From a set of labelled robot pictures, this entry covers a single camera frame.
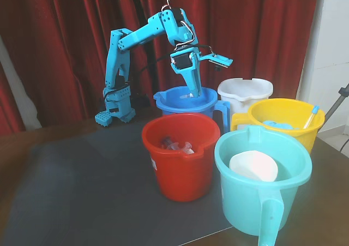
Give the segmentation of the teal gripper with servo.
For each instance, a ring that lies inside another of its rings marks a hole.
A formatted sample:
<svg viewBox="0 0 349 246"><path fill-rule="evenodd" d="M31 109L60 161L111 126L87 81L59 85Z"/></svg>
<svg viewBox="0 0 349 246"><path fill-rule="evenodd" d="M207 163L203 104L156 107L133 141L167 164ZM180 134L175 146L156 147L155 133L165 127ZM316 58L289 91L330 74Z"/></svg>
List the teal gripper with servo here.
<svg viewBox="0 0 349 246"><path fill-rule="evenodd" d="M201 96L202 90L199 72L200 62L198 60L199 53L200 51L198 47L188 46L170 54L172 69L177 74L179 74L181 70L185 69L182 72L182 76L187 87L189 88L190 93L195 98Z"/></svg>

